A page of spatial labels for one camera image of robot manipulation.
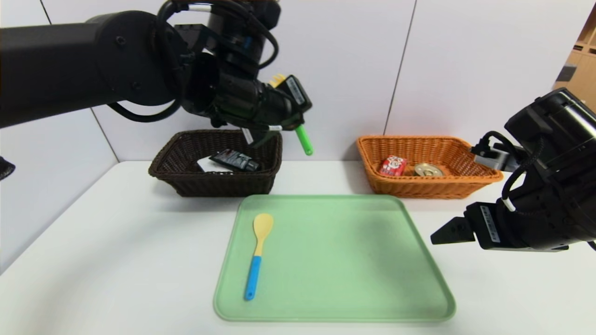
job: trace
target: label sticker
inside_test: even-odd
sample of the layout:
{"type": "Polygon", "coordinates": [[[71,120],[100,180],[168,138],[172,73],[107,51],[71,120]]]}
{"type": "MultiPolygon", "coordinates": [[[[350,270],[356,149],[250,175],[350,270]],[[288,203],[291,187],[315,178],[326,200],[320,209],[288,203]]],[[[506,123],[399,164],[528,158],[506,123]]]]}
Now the label sticker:
{"type": "Polygon", "coordinates": [[[289,77],[285,82],[288,83],[288,87],[290,88],[290,91],[292,92],[292,95],[294,96],[294,99],[296,99],[298,105],[305,103],[306,100],[304,99],[304,95],[302,95],[302,92],[300,92],[300,88],[298,88],[298,84],[294,80],[294,77],[289,77]]]}
{"type": "Polygon", "coordinates": [[[496,232],[496,226],[495,222],[492,220],[491,210],[486,206],[481,206],[480,210],[482,211],[482,216],[484,216],[488,233],[491,235],[491,241],[500,243],[501,239],[499,238],[499,234],[496,232]]]}

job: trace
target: blue handle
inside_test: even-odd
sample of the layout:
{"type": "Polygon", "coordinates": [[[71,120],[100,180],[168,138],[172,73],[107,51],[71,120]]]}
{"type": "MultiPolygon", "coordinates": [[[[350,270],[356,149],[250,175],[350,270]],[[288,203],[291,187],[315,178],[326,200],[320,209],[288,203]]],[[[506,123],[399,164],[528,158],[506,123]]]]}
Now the blue handle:
{"type": "Polygon", "coordinates": [[[250,264],[249,282],[246,284],[246,295],[244,298],[248,301],[254,299],[257,293],[257,281],[259,281],[260,256],[254,256],[253,262],[250,264]]]}

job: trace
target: tin can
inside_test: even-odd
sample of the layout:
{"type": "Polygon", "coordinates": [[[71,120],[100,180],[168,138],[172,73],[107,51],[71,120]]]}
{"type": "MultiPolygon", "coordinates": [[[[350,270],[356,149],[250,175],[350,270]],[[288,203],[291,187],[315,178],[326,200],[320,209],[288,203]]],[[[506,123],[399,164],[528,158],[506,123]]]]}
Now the tin can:
{"type": "Polygon", "coordinates": [[[389,156],[381,166],[379,173],[384,176],[401,176],[408,161],[405,158],[389,156]]]}
{"type": "Polygon", "coordinates": [[[414,166],[414,172],[417,176],[440,177],[444,176],[443,171],[435,165],[421,163],[414,166]]]}

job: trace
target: wicker basket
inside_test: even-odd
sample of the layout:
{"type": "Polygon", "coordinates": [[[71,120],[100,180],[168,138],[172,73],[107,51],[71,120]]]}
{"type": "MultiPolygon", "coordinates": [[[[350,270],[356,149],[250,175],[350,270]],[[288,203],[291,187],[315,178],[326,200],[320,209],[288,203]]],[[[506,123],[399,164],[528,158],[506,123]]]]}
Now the wicker basket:
{"type": "Polygon", "coordinates": [[[249,148],[241,131],[180,132],[157,154],[149,174],[183,197],[247,197],[268,194],[281,166],[281,135],[249,148]],[[197,160],[225,149],[242,152],[261,164],[257,172],[197,172],[197,160]]]}
{"type": "Polygon", "coordinates": [[[470,145],[455,137],[365,136],[358,139],[358,150],[368,182],[375,193],[402,198],[462,199],[493,182],[503,179],[500,171],[474,162],[470,145]],[[406,158],[403,176],[384,176],[378,171],[391,155],[406,158]],[[430,163],[444,176],[414,176],[414,166],[430,163]]]}

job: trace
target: white cable tie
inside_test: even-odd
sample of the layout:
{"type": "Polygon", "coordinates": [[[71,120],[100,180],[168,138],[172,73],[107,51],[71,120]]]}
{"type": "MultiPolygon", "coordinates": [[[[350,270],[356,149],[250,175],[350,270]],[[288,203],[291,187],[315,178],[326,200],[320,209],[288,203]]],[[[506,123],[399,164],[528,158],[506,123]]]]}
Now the white cable tie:
{"type": "Polygon", "coordinates": [[[510,212],[515,212],[517,209],[516,207],[513,205],[513,203],[511,202],[511,200],[509,198],[507,199],[501,199],[503,201],[503,203],[505,204],[505,207],[507,207],[507,209],[510,212]]]}
{"type": "Polygon", "coordinates": [[[211,5],[209,5],[209,4],[191,4],[191,5],[188,5],[188,10],[193,11],[193,12],[211,13],[211,5]]]}

